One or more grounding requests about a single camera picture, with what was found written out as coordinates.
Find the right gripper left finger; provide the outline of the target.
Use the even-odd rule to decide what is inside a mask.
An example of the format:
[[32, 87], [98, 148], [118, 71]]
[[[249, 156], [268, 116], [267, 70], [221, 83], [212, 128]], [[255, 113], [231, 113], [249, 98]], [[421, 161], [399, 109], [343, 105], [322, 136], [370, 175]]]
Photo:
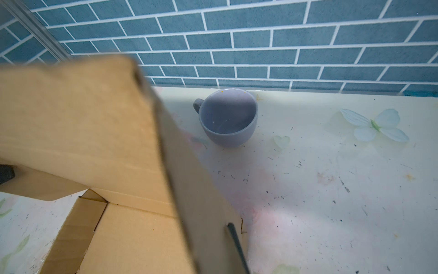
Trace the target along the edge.
[[0, 165], [0, 184], [4, 184], [15, 178], [14, 167], [10, 165]]

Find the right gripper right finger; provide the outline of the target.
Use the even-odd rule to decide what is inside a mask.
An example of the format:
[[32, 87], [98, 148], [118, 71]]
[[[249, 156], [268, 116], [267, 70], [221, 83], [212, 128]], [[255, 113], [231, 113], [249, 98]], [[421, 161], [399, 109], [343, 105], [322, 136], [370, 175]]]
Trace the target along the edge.
[[227, 229], [228, 229], [228, 231], [230, 233], [230, 236], [232, 237], [233, 242], [234, 242], [234, 244], [236, 246], [237, 252], [239, 254], [239, 258], [240, 258], [242, 266], [244, 268], [244, 273], [245, 274], [250, 274], [250, 269], [249, 269], [249, 267], [247, 265], [247, 262], [246, 262], [246, 259], [245, 259], [245, 255], [244, 255], [244, 251], [243, 251], [243, 248], [241, 246], [240, 240], [238, 238], [238, 233], [237, 233], [235, 225], [233, 223], [228, 223], [227, 224]]

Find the brown cardboard box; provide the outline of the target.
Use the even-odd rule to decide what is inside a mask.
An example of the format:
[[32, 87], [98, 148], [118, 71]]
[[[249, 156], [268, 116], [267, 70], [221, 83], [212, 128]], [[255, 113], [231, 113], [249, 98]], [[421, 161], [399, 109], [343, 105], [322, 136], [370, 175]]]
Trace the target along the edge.
[[2, 192], [84, 191], [43, 274], [244, 274], [242, 219], [130, 57], [1, 66], [1, 163]]

